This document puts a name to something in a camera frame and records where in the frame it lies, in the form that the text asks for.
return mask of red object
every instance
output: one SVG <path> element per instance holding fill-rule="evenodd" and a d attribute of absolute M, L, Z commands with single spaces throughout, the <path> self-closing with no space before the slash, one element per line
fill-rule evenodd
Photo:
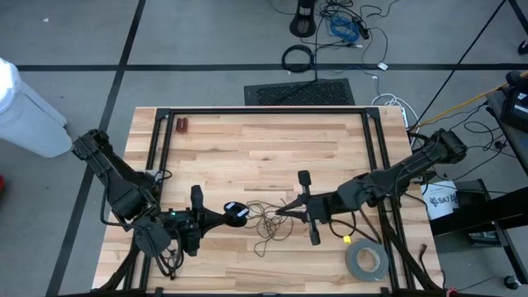
<path fill-rule="evenodd" d="M 189 120 L 187 118 L 183 118 L 183 123 L 181 123 L 181 132 L 187 133 L 187 124 L 189 123 Z"/>
<path fill-rule="evenodd" d="M 182 124 L 183 124 L 182 119 L 176 119 L 176 133 L 182 132 Z"/>
<path fill-rule="evenodd" d="M 455 288 L 449 288 L 447 292 L 445 293 L 446 297 L 450 297 L 451 293 L 458 293 Z"/>
<path fill-rule="evenodd" d="M 3 179 L 3 176 L 0 175 L 0 192 L 3 191 L 3 187 L 5 185 L 5 180 Z"/>
<path fill-rule="evenodd" d="M 187 132 L 187 118 L 176 119 L 176 133 L 186 133 Z"/>

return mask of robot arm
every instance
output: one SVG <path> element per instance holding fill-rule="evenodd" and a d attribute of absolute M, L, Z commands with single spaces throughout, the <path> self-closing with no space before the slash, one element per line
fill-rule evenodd
<path fill-rule="evenodd" d="M 276 213 L 309 223 L 312 244 L 317 245 L 320 239 L 316 220 L 326 224 L 332 215 L 359 210 L 364 203 L 375 207 L 385 197 L 400 197 L 414 177 L 438 163 L 457 163 L 465 157 L 466 151 L 467 147 L 455 133 L 441 129 L 426 140 L 420 150 L 391 168 L 362 174 L 341 184 L 337 191 L 317 195 L 309 192 L 309 173 L 299 172 L 303 194 Z M 301 205 L 306 205 L 305 212 L 291 211 Z"/>
<path fill-rule="evenodd" d="M 196 256 L 200 239 L 214 227 L 227 224 L 242 227 L 247 223 L 248 208 L 238 202 L 224 206 L 224 214 L 204 207 L 204 196 L 200 186 L 191 188 L 191 208 L 161 211 L 160 182 L 147 172 L 136 172 L 114 152 L 108 135 L 101 130 L 90 130 L 73 143 L 73 153 L 85 161 L 105 186 L 105 197 L 101 205 L 103 224 L 134 229 L 135 245 L 120 269 L 104 285 L 102 290 L 113 290 L 119 284 L 128 266 L 133 265 L 139 251 L 154 257 L 165 276 L 174 276 L 175 266 L 168 266 L 161 257 L 172 240 L 178 241 L 178 256 L 183 252 Z M 108 202 L 118 223 L 104 219 L 104 205 Z M 162 264 L 169 268 L 165 272 Z"/>

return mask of yellow object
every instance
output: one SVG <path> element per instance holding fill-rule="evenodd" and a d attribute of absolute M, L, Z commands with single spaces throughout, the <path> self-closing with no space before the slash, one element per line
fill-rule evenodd
<path fill-rule="evenodd" d="M 525 77 L 526 75 L 528 75 L 528 71 L 527 72 L 524 72 L 523 74 L 521 74 L 522 77 Z M 477 101 L 478 99 L 488 95 L 490 92 L 495 92 L 496 90 L 500 89 L 501 87 L 505 87 L 507 86 L 507 82 L 506 83 L 503 83 L 503 85 L 501 85 L 500 87 L 496 87 L 494 88 L 493 90 L 489 90 L 485 93 L 482 93 L 480 95 L 477 95 L 476 97 L 473 97 L 471 99 L 469 99 L 468 101 L 464 102 L 464 103 L 460 103 L 459 105 L 457 106 L 453 106 L 451 107 L 450 109 L 448 109 L 447 111 L 444 111 L 442 113 L 440 113 L 439 115 L 435 115 L 434 117 L 432 117 L 431 119 L 429 120 L 425 120 L 423 121 L 420 125 L 417 125 L 416 128 L 419 128 L 419 127 L 422 127 L 423 125 L 427 125 L 428 123 L 431 123 L 432 121 L 434 120 L 438 120 L 440 119 L 441 117 L 447 115 L 448 113 L 454 111 L 454 110 L 457 110 L 459 108 L 462 108 L 464 106 L 467 106 L 469 103 L 473 102 L 473 101 Z"/>

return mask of white cable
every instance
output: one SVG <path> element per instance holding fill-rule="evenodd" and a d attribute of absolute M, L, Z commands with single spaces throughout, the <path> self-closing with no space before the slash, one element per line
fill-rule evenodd
<path fill-rule="evenodd" d="M 384 103 L 385 106 L 400 106 L 400 107 L 403 107 L 402 106 L 402 103 L 403 103 L 412 112 L 412 115 L 414 116 L 414 118 L 417 121 L 417 125 L 420 125 L 420 123 L 418 122 L 418 115 L 417 115 L 416 111 L 414 111 L 414 109 L 404 99 L 398 98 L 394 94 L 384 93 L 384 94 L 381 94 L 379 96 L 376 96 L 374 99 L 372 99 L 372 102 L 370 104 L 372 106 L 375 105 L 376 101 L 378 101 L 381 97 L 391 97 L 389 101 Z M 411 140 L 411 148 L 414 146 L 415 142 L 416 142 L 416 138 L 413 138 Z"/>

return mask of gray tape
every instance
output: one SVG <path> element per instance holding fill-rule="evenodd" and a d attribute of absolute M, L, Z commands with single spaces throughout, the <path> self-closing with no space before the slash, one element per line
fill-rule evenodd
<path fill-rule="evenodd" d="M 371 271 L 364 271 L 357 262 L 357 254 L 360 251 L 367 251 L 375 259 L 375 266 Z M 346 250 L 345 263 L 348 271 L 361 281 L 379 281 L 385 278 L 389 270 L 389 257 L 383 245 L 373 243 L 369 239 L 363 238 L 352 244 Z"/>

